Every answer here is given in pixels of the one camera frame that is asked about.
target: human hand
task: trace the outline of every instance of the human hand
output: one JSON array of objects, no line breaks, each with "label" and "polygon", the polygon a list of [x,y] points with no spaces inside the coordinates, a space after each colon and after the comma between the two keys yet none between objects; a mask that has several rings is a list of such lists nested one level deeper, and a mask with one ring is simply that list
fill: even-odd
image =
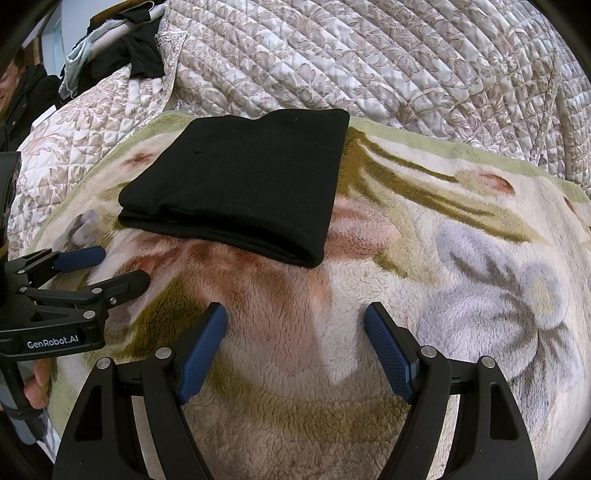
[{"label": "human hand", "polygon": [[51,374],[51,358],[41,358],[33,366],[34,378],[25,385],[25,396],[33,408],[45,408],[49,405],[49,378]]}]

